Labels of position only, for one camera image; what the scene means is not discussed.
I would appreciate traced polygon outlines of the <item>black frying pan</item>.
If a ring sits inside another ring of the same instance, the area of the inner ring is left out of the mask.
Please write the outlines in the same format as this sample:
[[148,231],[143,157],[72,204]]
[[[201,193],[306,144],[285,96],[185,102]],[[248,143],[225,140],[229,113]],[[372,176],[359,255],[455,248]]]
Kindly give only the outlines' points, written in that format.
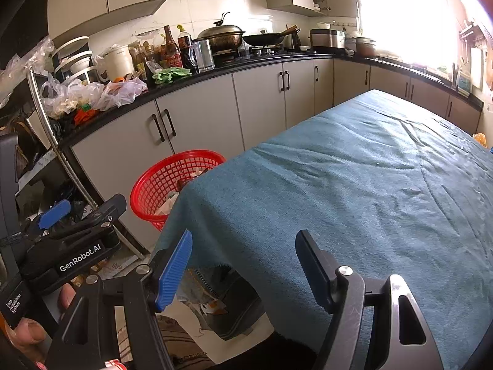
[[283,30],[280,33],[244,35],[243,40],[245,41],[245,43],[254,47],[268,47],[280,44],[281,42],[283,42],[285,36],[296,34],[297,32],[298,27],[294,25]]

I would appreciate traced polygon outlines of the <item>kitchen base cabinets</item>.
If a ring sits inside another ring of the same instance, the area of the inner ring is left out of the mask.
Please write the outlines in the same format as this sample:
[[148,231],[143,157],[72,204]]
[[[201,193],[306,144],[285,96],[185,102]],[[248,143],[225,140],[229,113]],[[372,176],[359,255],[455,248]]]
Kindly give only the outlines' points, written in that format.
[[63,143],[92,197],[128,195],[151,165],[185,150],[226,158],[371,89],[420,105],[469,134],[484,108],[450,83],[381,59],[291,55],[248,59],[98,114]]

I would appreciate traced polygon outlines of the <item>steel wok with lid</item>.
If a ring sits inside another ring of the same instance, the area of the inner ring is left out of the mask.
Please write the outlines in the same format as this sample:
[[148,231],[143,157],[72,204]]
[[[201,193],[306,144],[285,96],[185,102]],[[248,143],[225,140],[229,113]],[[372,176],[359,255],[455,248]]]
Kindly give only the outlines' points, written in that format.
[[213,54],[236,51],[242,45],[244,31],[236,25],[224,23],[228,14],[223,13],[221,19],[214,22],[214,27],[201,31],[196,38],[200,41],[208,40]]

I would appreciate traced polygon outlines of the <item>clear plastic bags pile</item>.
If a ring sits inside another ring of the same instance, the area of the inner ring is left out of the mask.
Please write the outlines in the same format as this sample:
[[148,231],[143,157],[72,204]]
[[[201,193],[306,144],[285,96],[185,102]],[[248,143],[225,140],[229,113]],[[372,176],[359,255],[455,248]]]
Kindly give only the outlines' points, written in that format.
[[53,51],[54,42],[50,37],[45,37],[24,56],[14,55],[9,60],[7,67],[1,71],[2,107],[10,101],[13,91],[27,79],[30,69],[41,77],[35,86],[45,113],[52,119],[60,119],[77,109],[107,111],[129,105],[148,91],[146,84],[138,78],[107,84],[74,79],[64,84],[45,68],[46,58]]

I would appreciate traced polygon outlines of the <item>silver rice cooker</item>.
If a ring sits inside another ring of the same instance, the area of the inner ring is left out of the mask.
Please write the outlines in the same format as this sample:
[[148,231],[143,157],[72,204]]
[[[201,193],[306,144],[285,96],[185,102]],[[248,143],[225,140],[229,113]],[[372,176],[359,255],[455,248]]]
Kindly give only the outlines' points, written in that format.
[[335,29],[311,29],[309,36],[314,50],[344,49],[345,34]]

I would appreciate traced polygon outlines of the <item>white rice cooker pot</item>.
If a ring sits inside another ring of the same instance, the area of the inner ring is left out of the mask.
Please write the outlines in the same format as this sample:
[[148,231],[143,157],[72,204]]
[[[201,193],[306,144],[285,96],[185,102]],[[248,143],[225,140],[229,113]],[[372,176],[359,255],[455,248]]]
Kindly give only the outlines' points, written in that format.
[[135,66],[128,45],[113,45],[96,59],[100,79],[113,82],[134,72]]

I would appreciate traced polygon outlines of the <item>yellow plastic bag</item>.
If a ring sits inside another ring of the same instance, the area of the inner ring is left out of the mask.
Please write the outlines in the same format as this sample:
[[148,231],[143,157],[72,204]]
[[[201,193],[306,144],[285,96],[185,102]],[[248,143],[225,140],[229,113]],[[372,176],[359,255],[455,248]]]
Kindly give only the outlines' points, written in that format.
[[473,139],[483,147],[488,148],[488,142],[485,134],[483,133],[474,134]]

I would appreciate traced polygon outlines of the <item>red plastic mesh basket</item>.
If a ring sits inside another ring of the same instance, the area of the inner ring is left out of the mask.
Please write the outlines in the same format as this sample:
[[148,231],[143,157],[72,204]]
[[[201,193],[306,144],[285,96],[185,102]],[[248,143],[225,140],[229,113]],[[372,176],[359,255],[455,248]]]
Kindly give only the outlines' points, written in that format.
[[226,162],[211,150],[187,150],[162,159],[135,183],[129,197],[134,214],[162,231],[172,205],[193,179]]

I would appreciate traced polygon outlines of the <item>steel kettle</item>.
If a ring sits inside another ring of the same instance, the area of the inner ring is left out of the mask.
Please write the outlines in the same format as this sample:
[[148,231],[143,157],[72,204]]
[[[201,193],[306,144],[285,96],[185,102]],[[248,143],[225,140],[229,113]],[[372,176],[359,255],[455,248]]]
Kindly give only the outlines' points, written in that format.
[[203,73],[215,68],[208,39],[194,39],[189,48],[189,57],[195,73]]

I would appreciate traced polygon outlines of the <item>sauce bottles group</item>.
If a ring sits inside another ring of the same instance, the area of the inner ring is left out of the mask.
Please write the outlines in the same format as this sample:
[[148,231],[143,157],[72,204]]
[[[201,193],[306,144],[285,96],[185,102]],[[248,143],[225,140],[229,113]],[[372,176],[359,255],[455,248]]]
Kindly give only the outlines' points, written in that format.
[[129,51],[138,77],[147,85],[156,85],[152,76],[162,68],[186,68],[169,25],[136,34],[135,37]]

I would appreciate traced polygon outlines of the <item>green vegetables bag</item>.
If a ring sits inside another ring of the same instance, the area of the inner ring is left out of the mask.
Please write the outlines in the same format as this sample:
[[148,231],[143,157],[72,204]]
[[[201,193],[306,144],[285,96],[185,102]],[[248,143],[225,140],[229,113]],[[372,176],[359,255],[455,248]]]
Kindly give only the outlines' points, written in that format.
[[190,69],[170,67],[162,68],[153,74],[152,78],[155,79],[156,85],[171,84],[177,80],[188,78],[192,75]]

